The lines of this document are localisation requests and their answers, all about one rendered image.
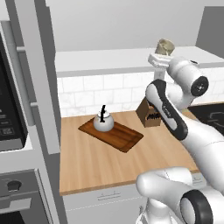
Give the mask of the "brown knife block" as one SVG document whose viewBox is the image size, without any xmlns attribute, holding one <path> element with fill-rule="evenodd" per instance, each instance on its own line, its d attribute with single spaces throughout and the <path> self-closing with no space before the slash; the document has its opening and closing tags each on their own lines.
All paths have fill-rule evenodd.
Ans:
<svg viewBox="0 0 224 224">
<path fill-rule="evenodd" d="M 136 114 L 145 128 L 157 127 L 161 123 L 160 114 L 149 105 L 146 98 L 143 98 L 136 109 Z"/>
</svg>

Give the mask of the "brown wooden tray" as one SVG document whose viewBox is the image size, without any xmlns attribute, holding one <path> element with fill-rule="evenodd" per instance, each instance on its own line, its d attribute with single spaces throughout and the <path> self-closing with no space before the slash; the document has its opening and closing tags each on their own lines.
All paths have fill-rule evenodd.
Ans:
<svg viewBox="0 0 224 224">
<path fill-rule="evenodd" d="M 144 137 L 143 134 L 118 122 L 114 122 L 114 128 L 112 130 L 100 132 L 94 127 L 94 119 L 90 119 L 82 124 L 79 130 L 109 144 L 123 153 L 127 153 Z"/>
</svg>

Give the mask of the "black microwave oven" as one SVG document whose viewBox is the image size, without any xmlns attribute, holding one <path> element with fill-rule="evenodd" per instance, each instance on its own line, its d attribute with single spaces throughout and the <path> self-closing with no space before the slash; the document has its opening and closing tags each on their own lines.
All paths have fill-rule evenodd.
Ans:
<svg viewBox="0 0 224 224">
<path fill-rule="evenodd" d="M 4 43 L 5 24 L 0 21 L 0 152 L 23 149 L 28 136 Z"/>
</svg>

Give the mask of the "white wall cabinet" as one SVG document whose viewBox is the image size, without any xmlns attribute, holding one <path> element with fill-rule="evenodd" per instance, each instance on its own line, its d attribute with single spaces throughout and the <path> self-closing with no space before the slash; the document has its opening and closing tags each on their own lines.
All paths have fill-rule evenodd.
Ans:
<svg viewBox="0 0 224 224">
<path fill-rule="evenodd" d="M 153 72 L 148 62 L 154 48 L 56 52 L 57 77 Z M 176 47 L 172 57 L 196 61 L 200 68 L 224 67 L 224 59 L 197 46 Z"/>
</svg>

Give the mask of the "white cupboard door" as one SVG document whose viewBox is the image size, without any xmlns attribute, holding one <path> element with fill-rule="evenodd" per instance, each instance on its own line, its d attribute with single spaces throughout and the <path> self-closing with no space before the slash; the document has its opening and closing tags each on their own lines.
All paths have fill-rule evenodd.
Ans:
<svg viewBox="0 0 224 224">
<path fill-rule="evenodd" d="M 144 206 L 133 201 L 67 211 L 68 224 L 135 224 Z"/>
</svg>

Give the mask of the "black oven knob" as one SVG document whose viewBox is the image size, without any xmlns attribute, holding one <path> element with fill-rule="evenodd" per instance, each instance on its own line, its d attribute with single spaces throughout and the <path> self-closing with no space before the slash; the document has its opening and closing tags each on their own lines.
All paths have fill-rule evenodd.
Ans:
<svg viewBox="0 0 224 224">
<path fill-rule="evenodd" d="M 12 180 L 7 183 L 8 191 L 9 192 L 17 192 L 20 189 L 21 185 L 22 185 L 22 183 L 20 181 Z"/>
</svg>

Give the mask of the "black hob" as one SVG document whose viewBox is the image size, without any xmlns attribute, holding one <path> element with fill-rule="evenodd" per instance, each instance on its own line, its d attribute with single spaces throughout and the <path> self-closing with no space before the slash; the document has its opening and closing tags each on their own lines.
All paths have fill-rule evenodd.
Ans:
<svg viewBox="0 0 224 224">
<path fill-rule="evenodd" d="M 200 122 L 216 128 L 224 136 L 224 102 L 190 106 L 188 109 Z"/>
</svg>

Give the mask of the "grey oven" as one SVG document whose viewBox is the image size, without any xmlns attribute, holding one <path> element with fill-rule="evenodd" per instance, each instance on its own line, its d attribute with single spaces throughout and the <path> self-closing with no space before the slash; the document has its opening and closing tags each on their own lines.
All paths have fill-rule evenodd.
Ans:
<svg viewBox="0 0 224 224">
<path fill-rule="evenodd" d="M 34 170 L 0 174 L 0 224 L 50 224 Z"/>
</svg>

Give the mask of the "white drawer front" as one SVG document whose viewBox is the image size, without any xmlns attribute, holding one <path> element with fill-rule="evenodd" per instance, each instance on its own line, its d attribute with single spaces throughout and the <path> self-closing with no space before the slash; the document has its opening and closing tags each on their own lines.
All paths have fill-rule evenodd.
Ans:
<svg viewBox="0 0 224 224">
<path fill-rule="evenodd" d="M 92 207 L 119 200 L 130 200 L 140 198 L 136 185 L 122 185 L 117 187 L 105 188 L 90 192 L 81 192 L 63 196 L 66 210 Z"/>
</svg>

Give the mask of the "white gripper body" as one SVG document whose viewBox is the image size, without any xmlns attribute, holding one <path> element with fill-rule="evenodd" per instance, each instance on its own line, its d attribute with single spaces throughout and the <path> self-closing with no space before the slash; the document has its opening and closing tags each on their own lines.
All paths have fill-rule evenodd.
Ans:
<svg viewBox="0 0 224 224">
<path fill-rule="evenodd" d="M 172 56 L 151 53 L 148 62 L 156 68 L 167 68 L 169 66 Z"/>
</svg>

